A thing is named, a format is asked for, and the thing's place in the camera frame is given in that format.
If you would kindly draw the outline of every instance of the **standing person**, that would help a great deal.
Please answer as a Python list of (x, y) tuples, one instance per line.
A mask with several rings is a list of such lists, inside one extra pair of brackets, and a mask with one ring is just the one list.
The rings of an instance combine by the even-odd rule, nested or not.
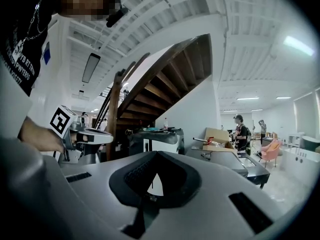
[(90, 118), (88, 114), (85, 114), (84, 123), (85, 123), (85, 127), (90, 127)]
[(262, 119), (259, 121), (259, 125), (261, 126), (261, 143), (260, 146), (262, 146), (262, 139), (266, 137), (266, 132), (267, 132), (267, 125), (265, 124), (265, 121)]
[(243, 124), (244, 118), (242, 115), (237, 114), (234, 117), (234, 122), (237, 124), (235, 128), (235, 134), (234, 134), (234, 139), (235, 139), (235, 148), (238, 153), (245, 153), (246, 148), (247, 148), (247, 127)]
[(107, 127), (107, 119), (103, 119), (101, 124), (100, 124), (100, 131), (105, 132)]
[[(42, 46), (52, 14), (105, 20), (121, 9), (120, 0), (14, 1), (0, 0), (1, 17), (5, 19), (0, 35), (0, 62), (28, 96), (39, 76)], [(65, 150), (61, 139), (51, 129), (36, 125), (29, 117), (25, 118), (18, 137), (39, 151), (63, 153)], [(77, 142), (77, 135), (73, 134), (71, 139)], [(84, 135), (83, 140), (88, 141), (88, 137)]]
[(123, 93), (124, 93), (124, 98), (126, 98), (128, 96), (128, 94), (129, 94), (128, 87), (125, 88)]

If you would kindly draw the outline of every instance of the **pink chair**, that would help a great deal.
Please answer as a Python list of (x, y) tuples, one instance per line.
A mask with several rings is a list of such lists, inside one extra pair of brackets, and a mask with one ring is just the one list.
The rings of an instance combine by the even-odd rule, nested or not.
[(267, 166), (267, 161), (275, 159), (275, 167), (277, 167), (277, 156), (282, 145), (281, 141), (274, 139), (268, 146), (261, 147), (261, 159), (265, 160), (264, 168)]

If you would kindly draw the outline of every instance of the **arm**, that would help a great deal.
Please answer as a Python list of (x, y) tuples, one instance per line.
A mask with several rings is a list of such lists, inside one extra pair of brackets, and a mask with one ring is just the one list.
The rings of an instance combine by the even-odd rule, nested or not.
[[(22, 124), (19, 138), (39, 151), (58, 151), (62, 154), (65, 152), (62, 140), (53, 130), (36, 125), (29, 117)], [(76, 133), (71, 134), (71, 140), (72, 143), (77, 141)], [(88, 137), (84, 135), (83, 140), (87, 142)]]

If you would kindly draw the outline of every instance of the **desk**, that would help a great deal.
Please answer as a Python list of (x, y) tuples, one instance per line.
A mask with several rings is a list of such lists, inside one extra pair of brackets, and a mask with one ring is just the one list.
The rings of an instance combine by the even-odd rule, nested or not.
[(190, 149), (186, 156), (228, 167), (246, 177), (250, 182), (260, 185), (261, 189), (268, 182), (270, 172), (247, 153), (238, 153), (236, 157), (232, 152), (213, 151), (210, 160), (201, 156), (202, 153), (208, 154), (210, 151)]
[(247, 179), (256, 185), (260, 185), (260, 189), (262, 189), (268, 182), (270, 172), (246, 153), (238, 153), (238, 157), (240, 160), (242, 158), (249, 159), (255, 165), (247, 167)]
[[(209, 154), (209, 153), (211, 153), (210, 160), (201, 156), (201, 154)], [(186, 156), (228, 167), (245, 178), (248, 175), (247, 168), (240, 162), (239, 158), (232, 152), (189, 149), (189, 151), (186, 153)]]
[(264, 137), (262, 139), (262, 147), (268, 146), (273, 140), (273, 138)]

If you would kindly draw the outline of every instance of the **white floor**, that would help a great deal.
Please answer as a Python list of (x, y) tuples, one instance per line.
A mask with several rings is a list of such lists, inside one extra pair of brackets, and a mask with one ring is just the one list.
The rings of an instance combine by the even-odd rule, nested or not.
[[(254, 140), (253, 147), (251, 148), (251, 157), (258, 162), (260, 158), (254, 153), (261, 150), (260, 140)], [(263, 167), (266, 163), (266, 169), (270, 172), (269, 180), (262, 190), (274, 199), (286, 213), (297, 204), (304, 202), (309, 197), (311, 188), (288, 175), (281, 168), (281, 162), (282, 156), (280, 155), (276, 159), (276, 167), (275, 160), (267, 163), (265, 160), (260, 161)]]

